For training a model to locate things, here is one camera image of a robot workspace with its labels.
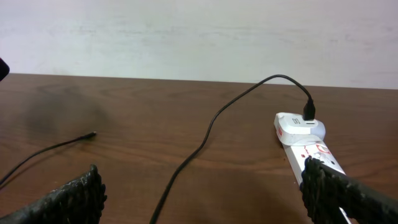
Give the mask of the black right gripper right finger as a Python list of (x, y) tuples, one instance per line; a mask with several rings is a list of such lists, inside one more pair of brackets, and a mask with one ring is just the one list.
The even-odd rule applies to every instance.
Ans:
[(397, 201), (308, 157), (300, 191), (313, 223), (397, 223)]

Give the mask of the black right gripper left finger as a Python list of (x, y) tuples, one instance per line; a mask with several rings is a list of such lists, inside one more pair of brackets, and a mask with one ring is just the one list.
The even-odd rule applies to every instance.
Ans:
[(107, 199), (98, 168), (1, 217), (1, 224), (98, 224)]

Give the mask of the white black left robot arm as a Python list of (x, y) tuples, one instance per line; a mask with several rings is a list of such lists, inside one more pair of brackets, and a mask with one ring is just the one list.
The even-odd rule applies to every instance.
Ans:
[(5, 77), (8, 76), (10, 72), (10, 68), (8, 64), (0, 58), (0, 81), (2, 81)]

